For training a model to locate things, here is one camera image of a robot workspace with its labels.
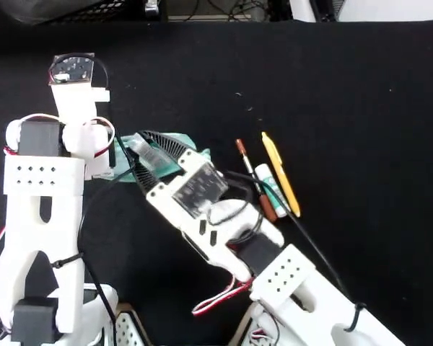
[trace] white plastic bracket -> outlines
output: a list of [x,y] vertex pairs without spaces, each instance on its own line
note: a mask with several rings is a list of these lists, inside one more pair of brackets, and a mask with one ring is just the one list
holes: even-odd
[[253,281],[250,299],[277,309],[315,270],[315,266],[294,245],[281,254]]
[[[0,256],[0,318],[11,329],[14,305],[24,298],[25,278],[39,251],[50,262],[78,253],[82,217],[84,161],[63,157],[5,158],[5,245]],[[40,217],[40,196],[51,196],[51,219]],[[82,260],[53,269],[59,286],[56,326],[72,333],[80,321],[84,266]]]
[[366,309],[356,329],[345,332],[354,318],[354,304],[291,244],[254,280],[250,298],[259,302],[251,316],[272,337],[276,326],[266,311],[278,321],[279,345],[404,345]]

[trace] brush with orange handle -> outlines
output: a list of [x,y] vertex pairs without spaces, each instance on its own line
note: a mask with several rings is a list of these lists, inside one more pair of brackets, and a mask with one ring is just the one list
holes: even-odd
[[[244,165],[247,168],[247,172],[253,178],[257,179],[255,172],[253,171],[252,165],[250,164],[250,161],[247,157],[247,151],[245,150],[244,144],[242,143],[241,139],[236,139],[236,146],[237,149],[239,149],[240,154],[242,155],[242,160],[244,161]],[[260,205],[263,209],[263,212],[265,213],[266,218],[270,222],[274,222],[277,219],[276,211],[271,205],[271,202],[269,201],[266,193],[261,189],[261,186],[257,182],[255,182],[254,184],[259,196],[258,200],[260,201]]]

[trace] black background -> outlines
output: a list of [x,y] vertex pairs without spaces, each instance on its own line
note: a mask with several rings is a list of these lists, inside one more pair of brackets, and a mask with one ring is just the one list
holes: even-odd
[[[408,345],[433,345],[433,22],[1,31],[0,228],[6,124],[56,113],[46,69],[71,51],[96,52],[109,66],[122,134],[187,133],[218,168],[244,172],[234,139],[254,164],[267,162],[266,130],[304,224],[352,296]],[[101,184],[87,183],[85,195]],[[229,340],[247,297],[193,318],[194,304],[229,275],[202,261],[133,185],[116,186],[86,226],[102,282],[134,305],[154,343]],[[295,227],[279,227],[327,275]],[[29,292],[51,289],[52,280],[37,280],[48,269],[41,263]]]

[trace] cylindrical object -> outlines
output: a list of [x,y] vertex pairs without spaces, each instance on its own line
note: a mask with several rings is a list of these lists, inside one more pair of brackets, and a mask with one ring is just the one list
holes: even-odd
[[260,201],[260,205],[263,209],[263,212],[265,213],[266,218],[270,222],[274,222],[275,220],[277,220],[277,212],[273,209],[273,206],[271,205],[268,196],[263,194],[258,200]]
[[[287,210],[290,210],[289,204],[284,198],[284,195],[282,195],[282,191],[279,188],[279,186],[276,183],[276,180],[274,179],[273,174],[271,173],[271,170],[269,169],[269,166],[267,164],[260,164],[255,168],[255,173],[257,174],[257,177],[259,180],[262,180],[266,184],[268,184],[274,192],[279,196],[279,198],[282,200],[282,203],[285,205]],[[276,199],[276,197],[273,196],[270,190],[266,189],[263,186],[263,189],[266,191],[266,194],[268,195],[268,198],[276,211],[276,214],[279,218],[283,218],[285,215],[287,215],[286,211],[282,207],[282,205],[279,203],[279,201]]]
[[[257,177],[255,175],[255,172],[253,171],[252,165],[250,164],[250,160],[247,157],[247,151],[245,150],[242,139],[240,138],[236,139],[236,146],[240,154],[242,155],[242,160],[244,161],[245,168],[247,168],[247,172],[252,176],[252,178],[256,179]],[[273,206],[269,202],[269,199],[266,196],[266,194],[263,193],[260,184],[258,184],[257,182],[254,182],[253,184],[255,185],[255,189],[257,190],[258,195],[260,196],[259,198],[260,205],[263,209],[263,212],[265,213],[266,218],[270,222],[274,222],[275,220],[277,220],[276,211],[274,210]]]

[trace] pen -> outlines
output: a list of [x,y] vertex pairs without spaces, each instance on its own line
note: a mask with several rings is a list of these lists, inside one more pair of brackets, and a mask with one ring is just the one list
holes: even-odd
[[298,205],[297,199],[295,198],[294,191],[290,186],[289,180],[282,168],[282,160],[279,152],[277,151],[276,145],[274,142],[268,137],[265,132],[261,133],[261,140],[263,141],[263,145],[265,146],[266,151],[268,152],[269,159],[273,164],[274,170],[276,171],[276,175],[281,183],[282,190],[286,195],[287,201],[289,201],[290,208],[294,212],[294,214],[299,218],[300,217],[300,206]]
[[[239,149],[240,154],[242,155],[242,160],[244,161],[244,165],[245,168],[247,168],[248,174],[250,174],[253,178],[257,179],[255,172],[253,171],[252,165],[250,164],[250,161],[247,157],[247,151],[245,151],[245,147],[241,139],[236,139],[236,146],[237,149]],[[266,193],[261,189],[260,184],[258,184],[257,182],[254,182],[254,184],[259,196],[258,200],[260,201],[260,205],[263,209],[263,212],[265,213],[266,218],[270,222],[274,222],[277,219],[276,211],[271,205],[271,202],[269,201]]]

